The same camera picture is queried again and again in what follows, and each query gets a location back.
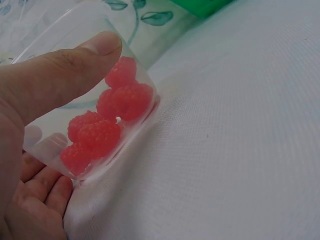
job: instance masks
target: raspberry-shaped candy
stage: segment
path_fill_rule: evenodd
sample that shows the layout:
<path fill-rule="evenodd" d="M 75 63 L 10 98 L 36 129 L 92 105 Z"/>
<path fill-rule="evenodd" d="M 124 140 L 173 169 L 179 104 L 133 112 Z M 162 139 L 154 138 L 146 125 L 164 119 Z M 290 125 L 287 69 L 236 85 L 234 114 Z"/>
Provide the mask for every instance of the raspberry-shaped candy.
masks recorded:
<path fill-rule="evenodd" d="M 105 83 L 112 89 L 136 84 L 137 65 L 132 57 L 122 56 L 104 78 Z"/>
<path fill-rule="evenodd" d="M 114 90 L 108 89 L 101 93 L 96 104 L 96 110 L 104 119 L 116 123 L 117 110 L 112 103 L 112 95 L 114 92 Z"/>
<path fill-rule="evenodd" d="M 114 92 L 112 103 L 122 120 L 133 121 L 146 112 L 152 101 L 153 93 L 153 88 L 144 83 L 128 85 Z"/>
<path fill-rule="evenodd" d="M 100 116 L 98 113 L 93 111 L 87 111 L 83 115 L 79 115 L 74 117 L 70 122 L 68 126 L 68 137 L 69 139 L 77 143 L 78 142 L 78 132 L 79 130 L 87 124 L 93 124 L 96 122 L 99 122 L 103 120 L 102 116 Z"/>
<path fill-rule="evenodd" d="M 108 120 L 85 125 L 78 133 L 79 141 L 93 149 L 93 159 L 108 155 L 116 147 L 120 137 L 120 126 Z"/>
<path fill-rule="evenodd" d="M 75 176 L 85 171 L 90 164 L 91 158 L 91 151 L 81 142 L 67 146 L 60 154 L 60 159 L 63 164 Z"/>

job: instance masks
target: clear plastic cup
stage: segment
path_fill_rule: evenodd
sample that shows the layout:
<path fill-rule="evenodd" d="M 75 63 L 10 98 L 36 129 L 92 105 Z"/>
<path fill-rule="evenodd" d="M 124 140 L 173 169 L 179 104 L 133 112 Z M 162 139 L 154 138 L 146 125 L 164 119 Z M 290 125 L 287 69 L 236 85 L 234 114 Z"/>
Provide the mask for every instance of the clear plastic cup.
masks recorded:
<path fill-rule="evenodd" d="M 74 48 L 102 31 L 116 32 L 109 12 L 104 3 L 80 3 L 12 63 Z M 62 174 L 84 180 L 112 160 L 146 119 L 156 96 L 145 69 L 123 42 L 119 61 L 96 87 L 25 127 L 23 149 Z"/>

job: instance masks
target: leaf pattern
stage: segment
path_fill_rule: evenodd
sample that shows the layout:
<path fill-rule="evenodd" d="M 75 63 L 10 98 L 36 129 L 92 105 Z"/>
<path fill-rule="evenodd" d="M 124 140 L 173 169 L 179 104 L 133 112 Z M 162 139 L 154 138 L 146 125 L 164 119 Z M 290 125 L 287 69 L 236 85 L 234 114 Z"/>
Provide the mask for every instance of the leaf pattern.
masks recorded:
<path fill-rule="evenodd" d="M 0 8 L 0 16 L 5 16 L 7 15 L 11 10 L 11 5 L 8 4 L 8 5 L 5 5 L 4 7 L 1 7 Z"/>
<path fill-rule="evenodd" d="M 29 0 L 19 0 L 19 5 L 21 6 L 21 7 L 23 7 L 23 5 L 25 4 L 25 3 L 27 3 Z"/>
<path fill-rule="evenodd" d="M 141 21 L 153 25 L 153 26 L 163 26 L 169 22 L 174 17 L 172 11 L 163 12 L 147 12 L 141 17 Z"/>
<path fill-rule="evenodd" d="M 146 5 L 146 0 L 134 0 L 133 2 L 133 6 L 136 9 L 142 9 L 145 7 L 145 5 Z"/>
<path fill-rule="evenodd" d="M 121 11 L 128 7 L 128 4 L 120 0 L 104 0 L 103 2 L 108 4 L 114 11 Z"/>

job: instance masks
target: finger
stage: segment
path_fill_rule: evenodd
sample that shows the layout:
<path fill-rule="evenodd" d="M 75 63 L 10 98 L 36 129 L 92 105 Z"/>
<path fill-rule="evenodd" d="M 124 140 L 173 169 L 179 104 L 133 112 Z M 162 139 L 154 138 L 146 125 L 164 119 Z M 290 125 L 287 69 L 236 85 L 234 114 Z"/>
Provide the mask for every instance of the finger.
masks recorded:
<path fill-rule="evenodd" d="M 115 33 L 101 32 L 75 49 L 0 67 L 0 100 L 27 125 L 92 89 L 117 62 L 121 49 Z"/>
<path fill-rule="evenodd" d="M 31 180 L 27 181 L 25 186 L 31 191 L 32 196 L 44 202 L 52 187 L 61 176 L 61 173 L 46 166 Z"/>
<path fill-rule="evenodd" d="M 68 140 L 63 134 L 54 133 L 35 146 L 26 148 L 29 153 L 24 153 L 22 156 L 23 161 L 20 180 L 24 183 L 29 181 L 45 167 L 45 164 L 37 158 L 43 159 L 41 157 L 45 156 L 46 163 L 48 163 L 58 156 L 67 144 Z"/>
<path fill-rule="evenodd" d="M 22 172 L 20 180 L 22 182 L 29 181 L 34 175 L 39 173 L 46 165 L 29 153 L 24 153 L 22 156 Z"/>
<path fill-rule="evenodd" d="M 46 206 L 63 217 L 72 191 L 73 184 L 71 179 L 66 176 L 60 177 L 45 200 Z"/>

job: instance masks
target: white fabric surface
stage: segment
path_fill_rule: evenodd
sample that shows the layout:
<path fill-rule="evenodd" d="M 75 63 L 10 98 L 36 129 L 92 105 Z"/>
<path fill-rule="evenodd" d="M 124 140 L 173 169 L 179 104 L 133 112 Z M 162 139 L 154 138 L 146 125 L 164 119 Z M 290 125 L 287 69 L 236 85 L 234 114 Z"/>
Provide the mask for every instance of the white fabric surface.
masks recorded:
<path fill-rule="evenodd" d="M 320 239 L 319 9 L 242 0 L 188 32 L 150 70 L 154 121 L 76 188 L 70 239 Z"/>

